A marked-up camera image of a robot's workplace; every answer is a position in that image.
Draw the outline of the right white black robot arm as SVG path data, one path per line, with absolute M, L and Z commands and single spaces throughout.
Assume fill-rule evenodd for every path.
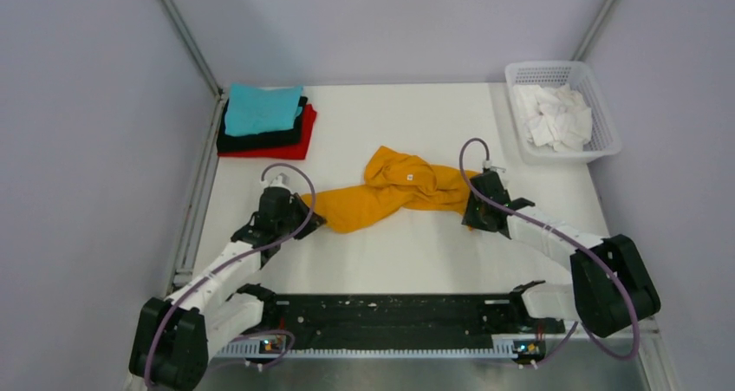
M 632 238 L 580 231 L 528 199 L 512 199 L 492 169 L 465 183 L 470 196 L 464 225 L 524 244 L 570 274 L 567 284 L 534 281 L 520 287 L 521 300 L 508 308 L 514 329 L 531 332 L 544 318 L 554 318 L 608 337 L 660 311 L 660 296 Z

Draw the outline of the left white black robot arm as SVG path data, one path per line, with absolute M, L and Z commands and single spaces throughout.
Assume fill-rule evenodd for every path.
M 324 222 L 313 192 L 299 195 L 282 183 L 265 187 L 257 210 L 211 264 L 184 287 L 143 305 L 130 374 L 149 387 L 193 390 L 215 354 L 237 336 L 250 328 L 273 330 L 276 307 L 244 291 L 246 281 L 283 243 L 306 237 Z

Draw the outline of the orange t shirt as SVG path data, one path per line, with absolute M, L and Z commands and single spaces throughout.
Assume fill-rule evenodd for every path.
M 301 198 L 306 205 L 315 201 L 315 214 L 326 219 L 329 229 L 350 233 L 401 208 L 462 215 L 470 193 L 460 170 L 380 147 L 367 163 L 361 185 L 304 193 Z

